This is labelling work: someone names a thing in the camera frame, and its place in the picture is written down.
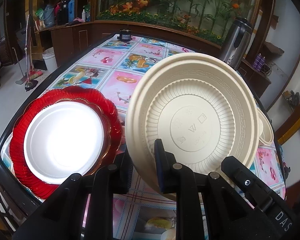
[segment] tiled floor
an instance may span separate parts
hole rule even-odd
[[[26,61],[23,58],[20,61],[22,69],[26,70]],[[43,71],[43,75],[38,77],[39,84],[49,75],[48,71]],[[0,137],[8,125],[9,121],[27,99],[27,97],[34,91],[26,91],[25,84],[17,85],[15,81],[20,80],[22,75],[18,65],[11,65],[1,68],[1,87],[0,87]]]

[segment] white foam bowl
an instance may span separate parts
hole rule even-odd
[[[31,172],[50,184],[71,174],[87,173],[97,161],[104,139],[102,122],[90,107],[59,102],[40,111],[30,123],[24,155]]]
[[[259,140],[262,144],[270,146],[274,140],[274,134],[265,114],[258,108],[259,123],[262,126],[262,132],[260,133]]]
[[[167,57],[136,86],[125,136],[133,164],[159,192],[154,141],[193,171],[217,171],[229,155],[248,168],[258,148],[258,114],[243,79],[221,60],[201,53]],[[166,195],[175,199],[172,194]]]

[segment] blue bottle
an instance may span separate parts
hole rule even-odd
[[[68,15],[69,15],[69,22],[73,22],[74,20],[74,0],[70,0],[68,4]]]

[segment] black container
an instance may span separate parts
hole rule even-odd
[[[120,30],[119,37],[117,37],[119,41],[131,41],[131,31],[127,29]]]
[[[60,9],[57,12],[57,23],[63,25],[69,22],[69,9],[68,4],[70,0],[62,0],[60,2]]]

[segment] small white bottle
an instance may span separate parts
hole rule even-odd
[[[83,9],[82,11],[82,20],[85,22],[86,21],[86,11]]]

